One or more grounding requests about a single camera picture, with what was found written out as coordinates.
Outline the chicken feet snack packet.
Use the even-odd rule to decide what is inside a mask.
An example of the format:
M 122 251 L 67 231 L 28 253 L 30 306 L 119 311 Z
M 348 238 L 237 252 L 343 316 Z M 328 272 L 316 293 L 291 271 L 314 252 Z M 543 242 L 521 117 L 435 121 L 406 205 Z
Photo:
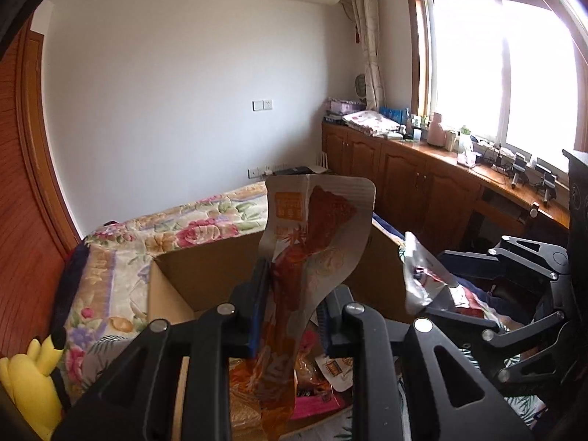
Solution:
M 426 306 L 451 312 L 469 307 L 465 287 L 412 232 L 405 233 L 402 261 L 408 313 L 417 315 Z

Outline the pink snack packet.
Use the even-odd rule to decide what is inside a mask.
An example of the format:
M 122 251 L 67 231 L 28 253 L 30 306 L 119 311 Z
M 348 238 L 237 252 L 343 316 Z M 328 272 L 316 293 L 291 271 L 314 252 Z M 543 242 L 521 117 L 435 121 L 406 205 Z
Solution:
M 307 327 L 302 335 L 298 354 L 309 354 L 315 358 L 322 353 L 319 334 L 314 327 Z M 336 395 L 332 386 L 323 376 L 316 364 L 319 376 L 323 379 L 323 388 L 320 391 L 298 391 L 296 386 L 296 398 L 292 420 L 302 420 L 313 416 L 339 411 L 345 406 L 345 402 Z

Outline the brown cracker bar packet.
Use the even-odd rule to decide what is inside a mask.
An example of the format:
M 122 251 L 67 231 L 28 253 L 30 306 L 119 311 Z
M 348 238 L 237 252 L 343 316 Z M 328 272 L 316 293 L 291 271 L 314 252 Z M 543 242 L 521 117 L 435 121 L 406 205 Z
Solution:
M 229 408 L 234 436 L 244 436 L 262 429 L 261 412 L 257 401 L 230 391 Z

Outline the long orange silver snack packet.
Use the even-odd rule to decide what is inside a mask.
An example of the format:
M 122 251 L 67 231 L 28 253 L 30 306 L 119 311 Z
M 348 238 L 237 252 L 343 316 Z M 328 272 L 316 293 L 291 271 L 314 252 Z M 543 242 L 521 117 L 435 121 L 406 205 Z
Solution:
M 285 431 L 295 406 L 295 361 L 317 306 L 354 271 L 372 227 L 376 187 L 363 177 L 272 176 L 260 255 L 271 283 L 260 350 L 246 388 L 270 440 Z

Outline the white orange snack pouch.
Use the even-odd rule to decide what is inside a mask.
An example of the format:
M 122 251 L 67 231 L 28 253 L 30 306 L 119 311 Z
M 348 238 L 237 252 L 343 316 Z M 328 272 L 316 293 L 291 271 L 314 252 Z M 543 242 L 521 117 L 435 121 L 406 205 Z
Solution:
M 353 358 L 331 358 L 319 355 L 315 362 L 333 388 L 333 391 L 344 392 L 353 386 Z

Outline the bread roll clear packet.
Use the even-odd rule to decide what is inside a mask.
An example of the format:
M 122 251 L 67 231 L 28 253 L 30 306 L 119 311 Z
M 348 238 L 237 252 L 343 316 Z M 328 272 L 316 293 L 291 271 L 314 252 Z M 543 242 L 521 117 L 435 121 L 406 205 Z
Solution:
M 298 391 L 320 391 L 323 388 L 323 379 L 319 376 L 316 363 L 309 354 L 297 355 L 295 378 Z

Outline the floral quilt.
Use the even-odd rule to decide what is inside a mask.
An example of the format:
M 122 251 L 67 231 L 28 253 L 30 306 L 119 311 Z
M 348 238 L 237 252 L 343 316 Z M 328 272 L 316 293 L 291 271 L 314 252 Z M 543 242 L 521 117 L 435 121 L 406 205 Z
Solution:
M 147 326 L 155 258 L 260 232 L 266 221 L 266 187 L 257 182 L 126 222 L 108 222 L 86 236 L 64 268 L 53 320 L 67 332 L 58 368 L 70 401 L 76 402 L 125 341 Z

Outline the yellow plush toy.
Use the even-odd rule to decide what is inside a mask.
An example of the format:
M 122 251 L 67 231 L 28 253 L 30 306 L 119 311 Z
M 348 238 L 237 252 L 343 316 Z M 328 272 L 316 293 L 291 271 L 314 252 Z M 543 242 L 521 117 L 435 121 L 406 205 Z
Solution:
M 33 338 L 25 354 L 1 358 L 1 384 L 42 440 L 50 440 L 62 420 L 63 405 L 52 373 L 65 341 L 65 331 L 56 330 L 43 343 Z

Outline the brown cardboard box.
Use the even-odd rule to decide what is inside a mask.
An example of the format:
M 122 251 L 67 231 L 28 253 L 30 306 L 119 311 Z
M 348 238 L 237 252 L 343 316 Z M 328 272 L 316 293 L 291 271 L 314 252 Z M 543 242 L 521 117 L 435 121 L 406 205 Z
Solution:
M 147 319 L 173 325 L 195 320 L 229 300 L 249 280 L 257 258 L 259 232 L 160 255 L 150 264 Z M 346 281 L 356 301 L 384 318 L 410 323 L 406 312 L 401 234 L 378 217 L 355 271 Z

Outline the wooden cabinet counter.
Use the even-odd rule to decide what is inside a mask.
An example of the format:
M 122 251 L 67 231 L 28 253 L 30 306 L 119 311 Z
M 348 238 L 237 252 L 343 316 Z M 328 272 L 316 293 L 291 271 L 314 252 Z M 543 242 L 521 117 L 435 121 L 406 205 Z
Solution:
M 328 122 L 322 149 L 336 174 L 373 181 L 377 215 L 415 234 L 434 254 L 484 252 L 504 235 L 567 244 L 567 208 L 544 203 L 532 185 L 513 185 L 489 167 L 462 167 L 453 153 Z

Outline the wooden wardrobe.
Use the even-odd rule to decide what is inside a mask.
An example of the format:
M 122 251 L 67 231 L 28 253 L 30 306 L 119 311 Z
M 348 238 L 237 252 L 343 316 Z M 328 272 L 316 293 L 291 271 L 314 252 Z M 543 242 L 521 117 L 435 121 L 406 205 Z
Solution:
M 44 37 L 25 23 L 1 59 L 1 354 L 45 337 L 58 285 L 80 241 L 43 118 Z

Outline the folded floral cloth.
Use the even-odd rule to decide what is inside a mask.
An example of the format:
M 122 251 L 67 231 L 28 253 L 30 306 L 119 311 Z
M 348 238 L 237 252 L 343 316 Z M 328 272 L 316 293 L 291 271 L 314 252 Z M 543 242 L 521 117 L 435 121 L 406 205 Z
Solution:
M 379 112 L 361 111 L 343 116 L 343 122 L 349 128 L 358 130 L 366 136 L 383 137 L 386 139 L 390 133 L 399 132 L 399 123 L 385 118 Z

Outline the window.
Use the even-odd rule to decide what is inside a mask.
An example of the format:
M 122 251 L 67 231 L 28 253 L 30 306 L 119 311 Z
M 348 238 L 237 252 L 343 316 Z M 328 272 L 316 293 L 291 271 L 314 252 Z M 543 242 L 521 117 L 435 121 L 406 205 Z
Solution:
M 587 64 L 545 0 L 409 0 L 417 108 L 566 171 L 587 147 Z

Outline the patterned curtain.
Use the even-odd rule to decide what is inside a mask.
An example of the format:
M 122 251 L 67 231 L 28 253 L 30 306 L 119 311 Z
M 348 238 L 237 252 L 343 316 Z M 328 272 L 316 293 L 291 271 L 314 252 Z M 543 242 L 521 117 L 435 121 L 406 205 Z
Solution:
M 351 0 L 364 58 L 368 110 L 378 110 L 385 101 L 379 61 L 380 14 L 378 0 Z

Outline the wall light switch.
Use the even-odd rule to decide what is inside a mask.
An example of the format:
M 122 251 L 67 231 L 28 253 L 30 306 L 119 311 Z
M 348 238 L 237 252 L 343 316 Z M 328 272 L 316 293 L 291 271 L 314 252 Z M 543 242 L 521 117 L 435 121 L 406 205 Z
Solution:
M 272 111 L 272 110 L 273 110 L 273 101 L 272 100 L 252 101 L 252 111 L 253 112 Z

